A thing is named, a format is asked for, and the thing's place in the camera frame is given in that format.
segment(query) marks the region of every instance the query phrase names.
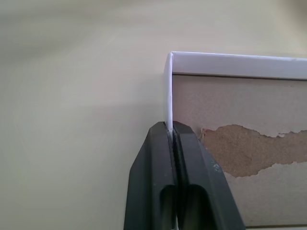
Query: white plastic edge trim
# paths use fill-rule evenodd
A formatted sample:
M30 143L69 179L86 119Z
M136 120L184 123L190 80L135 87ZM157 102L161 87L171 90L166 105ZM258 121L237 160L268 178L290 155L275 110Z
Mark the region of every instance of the white plastic edge trim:
M307 80L307 59L172 51L164 69L165 123L173 131L173 73Z

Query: dark gray plastic tool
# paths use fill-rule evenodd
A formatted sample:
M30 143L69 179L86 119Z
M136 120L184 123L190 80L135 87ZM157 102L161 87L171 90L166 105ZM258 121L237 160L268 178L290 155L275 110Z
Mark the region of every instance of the dark gray plastic tool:
M124 230L244 230L218 163L189 126L149 129L129 175Z

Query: beige laminate surface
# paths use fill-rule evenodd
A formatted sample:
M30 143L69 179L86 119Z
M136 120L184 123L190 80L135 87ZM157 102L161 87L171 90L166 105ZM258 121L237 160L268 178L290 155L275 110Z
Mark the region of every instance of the beige laminate surface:
M280 1L0 3L0 229L120 230L171 50L304 56Z

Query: black clamp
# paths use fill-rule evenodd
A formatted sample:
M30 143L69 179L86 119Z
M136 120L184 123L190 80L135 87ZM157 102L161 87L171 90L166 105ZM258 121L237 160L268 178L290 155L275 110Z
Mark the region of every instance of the black clamp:
M245 230L214 158L189 126L149 129L129 175L124 230Z

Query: cream wall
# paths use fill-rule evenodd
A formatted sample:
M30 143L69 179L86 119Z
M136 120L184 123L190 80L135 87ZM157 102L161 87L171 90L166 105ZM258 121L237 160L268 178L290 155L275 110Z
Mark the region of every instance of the cream wall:
M304 56L276 1L0 3L0 229L120 230L171 50Z

